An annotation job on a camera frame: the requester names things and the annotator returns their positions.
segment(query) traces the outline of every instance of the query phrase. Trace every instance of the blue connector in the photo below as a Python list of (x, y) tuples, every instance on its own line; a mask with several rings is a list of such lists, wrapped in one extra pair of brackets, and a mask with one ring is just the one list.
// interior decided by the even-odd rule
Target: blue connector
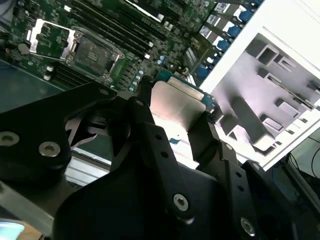
[(209, 69), (207, 69), (202, 64), (199, 64), (199, 66), (196, 68), (195, 72), (196, 72), (196, 75), (198, 76), (198, 78), (200, 78), (200, 79), (205, 79), (206, 77), (208, 77), (208, 75), (210, 73)]
[(220, 40), (216, 46), (225, 52), (230, 47), (230, 43), (227, 40)]
[(229, 34), (231, 37), (236, 38), (239, 33), (241, 32), (241, 28), (234, 25), (232, 27), (229, 27), (228, 31), (226, 32), (227, 34)]
[(216, 65), (219, 61), (220, 61), (221, 57), (219, 56), (216, 56), (214, 59), (213, 59), (213, 62), (212, 62), (212, 65)]
[(257, 4), (257, 5), (262, 4), (263, 1), (264, 1), (264, 0), (251, 0), (251, 2), (252, 2), (253, 4)]
[(254, 13), (250, 10), (247, 10), (247, 11), (243, 11), (240, 13), (239, 15), (239, 19), (244, 22), (244, 23), (247, 23), (249, 22), (249, 20), (251, 19), (251, 17), (254, 15)]

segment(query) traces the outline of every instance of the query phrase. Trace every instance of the ram slot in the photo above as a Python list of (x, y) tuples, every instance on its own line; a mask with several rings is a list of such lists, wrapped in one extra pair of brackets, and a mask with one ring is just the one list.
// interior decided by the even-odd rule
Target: ram slot
[(70, 86), (71, 88), (94, 81), (93, 79), (83, 75), (71, 67), (62, 65), (61, 63), (56, 65), (52, 80)]
[(109, 19), (107, 17), (107, 13), (98, 8), (97, 6), (93, 5), (90, 2), (82, 2), (75, 0), (72, 5), (75, 7), (73, 8), (73, 11), (79, 11), (81, 10), (82, 13), (86, 13), (87, 19), (95, 20), (96, 22), (100, 22), (104, 24), (105, 26), (109, 26), (109, 29), (114, 29), (113, 31), (117, 31), (122, 36), (128, 37), (132, 39), (133, 42), (137, 43), (138, 45), (146, 48), (147, 50), (151, 48), (150, 41), (144, 40), (146, 39), (142, 35), (137, 35), (135, 33), (132, 33), (130, 29), (123, 26), (119, 22), (115, 22), (112, 19)]
[(160, 39), (162, 41), (164, 41), (166, 39), (166, 36), (164, 34), (157, 31), (156, 29), (152, 28), (152, 26), (142, 22), (140, 19), (136, 18), (134, 15), (125, 11), (124, 9), (120, 9), (119, 14), (122, 15), (122, 18), (128, 19), (128, 21), (131, 21), (133, 25), (139, 26), (141, 29), (143, 29), (147, 33), (154, 35), (158, 39)]
[(91, 21), (88, 19), (85, 19), (82, 15), (78, 15), (77, 13), (72, 13), (72, 18), (77, 20), (79, 23), (83, 24), (84, 26), (94, 30), (95, 32), (99, 33), (100, 35), (104, 36), (106, 39), (109, 39), (110, 41), (117, 43), (119, 46), (123, 47), (124, 49), (127, 49), (131, 53), (135, 54), (140, 59), (144, 59), (145, 57), (145, 49), (139, 50), (140, 46), (136, 48), (136, 44), (131, 45), (131, 41), (128, 42), (128, 39), (122, 40), (121, 38), (112, 35), (111, 33), (105, 31), (103, 28), (101, 28), (99, 23), (96, 23), (95, 21)]

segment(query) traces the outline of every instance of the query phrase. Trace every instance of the electronic component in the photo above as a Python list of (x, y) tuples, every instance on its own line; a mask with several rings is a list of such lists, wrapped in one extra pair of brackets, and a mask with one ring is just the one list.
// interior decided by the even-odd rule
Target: electronic component
[(113, 53), (101, 46), (94, 44), (83, 37), (74, 57), (74, 64), (82, 69), (88, 69), (94, 75), (101, 76), (111, 69), (110, 62)]
[(242, 22), (247, 23), (252, 18), (253, 15), (254, 15), (254, 13), (252, 11), (246, 10), (246, 11), (243, 11), (240, 13), (239, 19)]
[[(240, 4), (248, 11), (256, 5)], [(239, 7), (199, 0), (30, 0), (17, 5), (8, 40), (18, 46), (12, 57), (20, 67), (60, 87), (80, 83), (49, 78), (46, 68), (57, 62), (116, 91), (134, 92), (137, 78), (164, 69), (192, 75), (200, 86), (249, 19), (248, 13), (242, 21), (233, 16)], [(224, 39), (221, 50), (212, 45), (216, 33)]]

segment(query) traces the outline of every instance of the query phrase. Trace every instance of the green circuit board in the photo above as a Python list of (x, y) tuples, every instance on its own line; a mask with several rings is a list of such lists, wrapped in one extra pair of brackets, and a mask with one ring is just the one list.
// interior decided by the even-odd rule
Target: green circuit board
[(215, 6), (203, 0), (19, 3), (9, 35), (15, 64), (63, 89), (97, 81), (119, 91), (135, 91), (143, 75), (162, 69), (182, 72), (190, 39)]

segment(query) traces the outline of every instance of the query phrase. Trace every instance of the black ram slot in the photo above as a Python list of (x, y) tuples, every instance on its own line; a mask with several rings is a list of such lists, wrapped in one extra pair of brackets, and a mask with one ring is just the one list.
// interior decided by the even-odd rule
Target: black ram slot
[(109, 26), (110, 28), (113, 28), (119, 33), (122, 33), (123, 36), (127, 36), (130, 39), (132, 39), (134, 42), (136, 42), (138, 45), (143, 46), (146, 49), (150, 49), (149, 41), (144, 41), (142, 37), (137, 36), (135, 33), (132, 33), (130, 29), (126, 28), (125, 26), (112, 21), (111, 19), (107, 18), (103, 10), (98, 8), (97, 6), (93, 5), (90, 2), (80, 2), (75, 0), (73, 2), (73, 5), (75, 6), (75, 9), (72, 10), (82, 10), (82, 13), (86, 13), (87, 19), (92, 19), (97, 22), (100, 22), (104, 24), (105, 26)]
[(137, 29), (134, 29), (131, 26), (126, 25), (125, 22), (120, 22), (119, 20), (117, 20), (113, 16), (109, 15), (107, 12), (101, 10), (97, 6), (93, 5), (92, 3), (88, 2), (88, 1), (85, 1), (85, 2), (90, 8), (93, 8), (96, 12), (100, 13), (104, 17), (107, 16), (106, 18), (109, 19), (110, 21), (114, 22), (116, 27), (121, 26), (122, 28), (126, 29), (127, 31), (132, 32), (132, 34), (134, 34), (137, 38), (145, 41), (146, 43), (151, 42), (151, 40), (145, 34), (141, 33)]
[(61, 63), (56, 65), (52, 80), (69, 86), (70, 88), (75, 88), (94, 81), (82, 73), (68, 66), (62, 65)]
[(83, 85), (83, 84), (79, 84), (79, 83), (73, 81), (73, 80), (70, 79), (70, 78), (66, 78), (66, 77), (64, 77), (64, 76), (62, 76), (62, 75), (57, 75), (57, 76), (55, 76), (55, 77), (54, 77), (54, 80), (57, 81), (57, 82), (59, 82), (59, 83), (62, 83), (62, 84), (71, 86), (72, 88), (76, 88), (76, 87), (79, 87), (79, 86)]
[(124, 9), (120, 9), (119, 13), (128, 20), (131, 20), (133, 24), (139, 26), (140, 28), (144, 29), (146, 32), (151, 33), (158, 39), (164, 41), (166, 39), (166, 36), (163, 35), (161, 32), (157, 31), (156, 29), (152, 28), (150, 25), (142, 22), (141, 20), (137, 19), (135, 16), (133, 16), (131, 13), (125, 11)]
[(105, 30), (101, 29), (100, 27), (98, 27), (95, 23), (92, 23), (91, 21), (89, 21), (88, 19), (84, 19), (82, 16), (73, 13), (72, 18), (77, 20), (79, 23), (83, 24), (84, 26), (94, 30), (95, 32), (103, 35), (106, 39), (111, 40), (114, 43), (117, 43), (119, 46), (123, 47), (124, 49), (127, 49), (128, 51), (130, 51), (131, 53), (135, 54), (137, 57), (139, 57), (140, 59), (144, 59), (145, 57), (145, 53), (138, 51), (136, 48), (134, 48), (132, 45), (128, 44), (126, 41), (122, 41), (121, 39), (119, 39), (118, 37), (111, 35), (110, 33), (106, 32)]
[(65, 91), (73, 89), (75, 86), (72, 84), (69, 84), (65, 81), (61, 81), (60, 79), (53, 79), (50, 81), (53, 85), (57, 86), (60, 89), (63, 89)]
[(135, 42), (135, 40), (132, 39), (130, 36), (123, 35), (121, 32), (118, 32), (118, 31), (114, 30), (113, 28), (110, 28), (108, 25), (104, 24), (103, 22), (99, 21), (98, 19), (90, 19), (90, 15), (88, 13), (82, 12), (80, 14), (80, 16), (82, 16), (83, 19), (86, 19), (86, 21), (92, 22), (95, 26), (99, 27), (101, 29), (101, 31), (107, 32), (110, 35), (118, 37), (119, 39), (121, 39), (121, 42), (123, 41), (123, 42), (128, 43), (130, 46), (132, 46), (135, 49), (140, 50), (142, 53), (146, 53), (148, 51), (147, 48), (143, 47), (138, 42)]
[(56, 69), (56, 72), (68, 73), (69, 75), (72, 75), (73, 78), (81, 79), (80, 81), (82, 81), (83, 84), (91, 83), (94, 81), (90, 77), (87, 77), (82, 73), (74, 70), (73, 68), (63, 65), (61, 63), (58, 63), (55, 69)]
[(175, 20), (176, 22), (179, 21), (180, 19), (180, 15), (174, 11), (172, 11), (170, 8), (167, 8), (165, 10), (165, 15), (166, 16), (170, 16), (173, 20)]
[(65, 79), (66, 81), (69, 80), (70, 83), (74, 83), (77, 86), (81, 86), (81, 85), (88, 83), (88, 82), (81, 80), (78, 77), (74, 77), (74, 76), (70, 75), (68, 72), (59, 71), (56, 73), (55, 77)]

